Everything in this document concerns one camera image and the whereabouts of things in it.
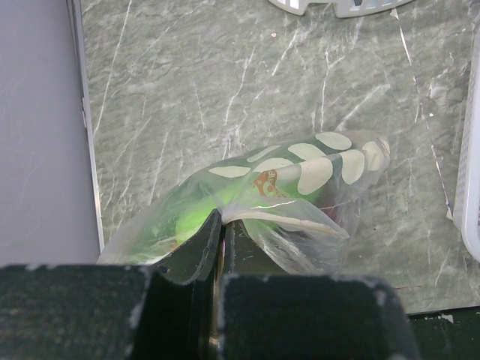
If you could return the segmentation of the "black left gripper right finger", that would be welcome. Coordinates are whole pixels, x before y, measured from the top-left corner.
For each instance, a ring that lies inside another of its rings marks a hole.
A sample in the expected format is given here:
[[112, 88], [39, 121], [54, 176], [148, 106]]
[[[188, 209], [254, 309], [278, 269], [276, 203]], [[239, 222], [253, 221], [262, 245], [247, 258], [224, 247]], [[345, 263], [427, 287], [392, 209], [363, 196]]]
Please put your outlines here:
[[226, 226], [217, 310], [219, 359], [419, 359], [408, 317], [382, 278], [242, 274], [238, 246], [250, 238]]

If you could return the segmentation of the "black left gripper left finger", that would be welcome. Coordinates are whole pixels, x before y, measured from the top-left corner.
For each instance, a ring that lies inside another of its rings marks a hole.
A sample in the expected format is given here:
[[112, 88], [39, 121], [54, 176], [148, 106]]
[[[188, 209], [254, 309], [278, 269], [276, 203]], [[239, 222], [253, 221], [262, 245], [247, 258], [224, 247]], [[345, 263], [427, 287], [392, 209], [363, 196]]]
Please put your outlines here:
[[154, 265], [1, 268], [3, 359], [213, 359], [221, 216]]

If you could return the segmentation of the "green fake pepper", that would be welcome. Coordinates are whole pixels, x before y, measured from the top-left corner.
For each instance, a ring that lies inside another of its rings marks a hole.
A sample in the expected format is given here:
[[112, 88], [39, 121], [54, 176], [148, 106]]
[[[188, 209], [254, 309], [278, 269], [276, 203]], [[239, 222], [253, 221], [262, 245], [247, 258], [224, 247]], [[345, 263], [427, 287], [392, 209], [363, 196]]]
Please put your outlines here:
[[166, 243], [174, 248], [193, 236], [213, 210], [222, 212], [234, 204], [257, 207], [265, 204], [265, 197], [301, 199], [297, 185], [296, 180], [279, 180], [271, 170], [243, 166], [196, 172], [154, 204], [140, 238], [154, 247]]

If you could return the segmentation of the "polka dot zip top bag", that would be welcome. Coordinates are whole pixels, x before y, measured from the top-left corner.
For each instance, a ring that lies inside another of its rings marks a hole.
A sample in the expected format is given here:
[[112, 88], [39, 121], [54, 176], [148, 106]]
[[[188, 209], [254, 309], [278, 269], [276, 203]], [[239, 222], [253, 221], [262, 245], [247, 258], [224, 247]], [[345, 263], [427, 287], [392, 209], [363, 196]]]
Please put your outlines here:
[[121, 226], [101, 264], [151, 265], [189, 242], [218, 211], [291, 274], [337, 269], [362, 197], [390, 161], [371, 130], [326, 131], [256, 148], [200, 169]]

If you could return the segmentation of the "white perforated tray basket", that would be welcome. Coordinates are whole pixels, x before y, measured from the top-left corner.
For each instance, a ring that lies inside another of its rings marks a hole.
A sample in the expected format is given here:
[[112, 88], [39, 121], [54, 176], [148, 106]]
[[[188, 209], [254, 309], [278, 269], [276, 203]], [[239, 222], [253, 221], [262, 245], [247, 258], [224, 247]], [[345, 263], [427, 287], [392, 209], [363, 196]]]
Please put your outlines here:
[[479, 35], [474, 37], [453, 221], [470, 255], [479, 260]]

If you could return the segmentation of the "white round dish basket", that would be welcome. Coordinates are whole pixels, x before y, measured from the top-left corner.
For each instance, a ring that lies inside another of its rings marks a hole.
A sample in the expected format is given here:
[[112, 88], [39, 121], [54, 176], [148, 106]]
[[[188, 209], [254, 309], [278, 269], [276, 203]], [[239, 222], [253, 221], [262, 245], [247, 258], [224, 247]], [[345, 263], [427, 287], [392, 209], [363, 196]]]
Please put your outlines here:
[[378, 14], [413, 0], [269, 0], [271, 4], [297, 16], [303, 16], [309, 5], [332, 5], [334, 13], [339, 18], [363, 17]]

